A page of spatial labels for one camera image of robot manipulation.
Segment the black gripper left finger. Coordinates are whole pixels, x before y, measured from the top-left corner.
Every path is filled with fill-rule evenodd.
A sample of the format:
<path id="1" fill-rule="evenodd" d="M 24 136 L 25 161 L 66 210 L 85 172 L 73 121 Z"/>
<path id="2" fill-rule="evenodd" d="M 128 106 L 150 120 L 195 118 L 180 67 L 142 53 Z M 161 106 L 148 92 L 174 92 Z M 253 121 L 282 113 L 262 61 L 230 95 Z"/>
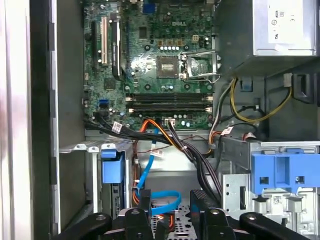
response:
<path id="1" fill-rule="evenodd" d="M 53 240 L 152 240 L 151 191 L 143 190 L 137 207 L 122 209 L 118 217 L 98 212 L 52 237 Z"/>

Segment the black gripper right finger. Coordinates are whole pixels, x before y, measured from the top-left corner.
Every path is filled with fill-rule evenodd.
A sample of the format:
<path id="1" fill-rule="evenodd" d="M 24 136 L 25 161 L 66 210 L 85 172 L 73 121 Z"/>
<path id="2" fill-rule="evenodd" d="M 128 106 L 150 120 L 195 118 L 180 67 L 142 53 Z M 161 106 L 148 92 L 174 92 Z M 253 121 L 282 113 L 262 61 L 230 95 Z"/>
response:
<path id="1" fill-rule="evenodd" d="M 257 212 L 236 220 L 205 191 L 190 191 L 190 218 L 199 240 L 306 240 L 307 238 Z"/>

